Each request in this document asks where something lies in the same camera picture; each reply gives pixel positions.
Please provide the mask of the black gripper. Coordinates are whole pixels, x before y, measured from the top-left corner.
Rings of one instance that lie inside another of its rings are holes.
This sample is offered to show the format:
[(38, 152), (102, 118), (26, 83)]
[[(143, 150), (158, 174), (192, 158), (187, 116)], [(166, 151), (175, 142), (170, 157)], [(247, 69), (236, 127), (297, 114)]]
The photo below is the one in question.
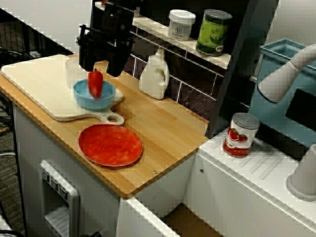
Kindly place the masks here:
[(95, 64), (95, 49), (119, 50), (108, 52), (106, 73), (121, 75), (133, 46), (130, 28), (134, 18), (135, 2), (93, 2), (90, 26), (81, 25), (77, 44), (79, 65), (92, 72)]

